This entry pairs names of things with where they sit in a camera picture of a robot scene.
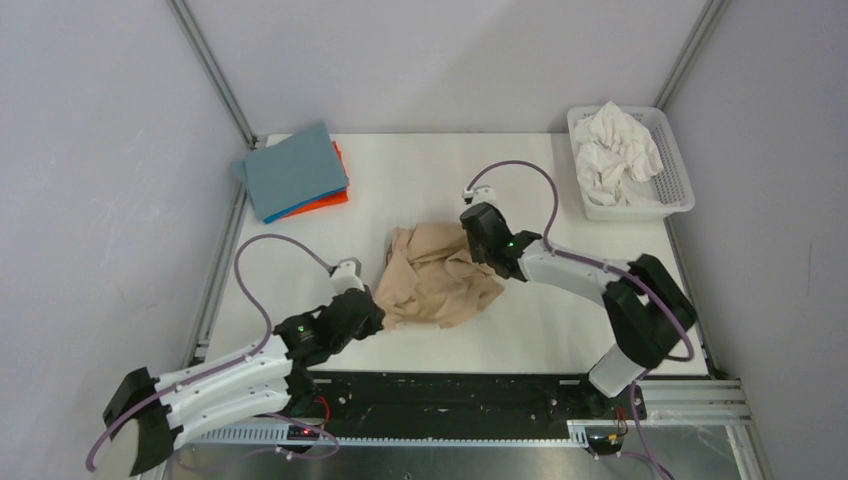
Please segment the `beige t shirt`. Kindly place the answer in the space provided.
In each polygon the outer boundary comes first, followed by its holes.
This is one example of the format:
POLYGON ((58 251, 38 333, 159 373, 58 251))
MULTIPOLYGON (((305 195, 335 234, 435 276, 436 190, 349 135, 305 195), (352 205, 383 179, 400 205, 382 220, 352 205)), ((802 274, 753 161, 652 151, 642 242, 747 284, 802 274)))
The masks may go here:
POLYGON ((504 291, 494 270, 474 262, 457 222, 422 222, 392 231, 374 299, 383 326, 448 329, 484 312, 504 291))

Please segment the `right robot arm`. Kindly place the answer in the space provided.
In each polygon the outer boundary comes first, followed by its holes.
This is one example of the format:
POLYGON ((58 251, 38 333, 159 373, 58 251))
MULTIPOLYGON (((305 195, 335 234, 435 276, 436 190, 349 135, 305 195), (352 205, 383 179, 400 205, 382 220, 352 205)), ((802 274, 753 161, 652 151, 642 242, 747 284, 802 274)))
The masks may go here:
POLYGON ((602 307, 613 346, 590 368, 581 390, 584 410, 598 418, 621 403, 621 393, 664 361, 675 360, 678 344, 688 362, 696 349, 688 335, 697 313, 655 256, 612 261, 567 250, 543 235, 512 232, 494 205, 481 202, 460 216, 474 262, 503 279, 539 283, 588 299, 602 307))

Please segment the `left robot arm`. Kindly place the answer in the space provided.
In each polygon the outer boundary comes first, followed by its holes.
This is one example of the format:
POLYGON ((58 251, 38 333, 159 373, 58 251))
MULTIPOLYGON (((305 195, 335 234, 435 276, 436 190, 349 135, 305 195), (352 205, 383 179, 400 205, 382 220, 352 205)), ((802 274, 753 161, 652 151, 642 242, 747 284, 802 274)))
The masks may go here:
POLYGON ((122 415, 138 423, 129 475, 145 473, 189 441, 244 418, 284 410, 305 415, 316 399, 309 368, 381 331, 384 316, 369 291, 351 288, 328 305, 285 319, 268 340, 209 364, 158 377, 145 367, 128 373, 103 420, 112 436, 123 426, 122 415))

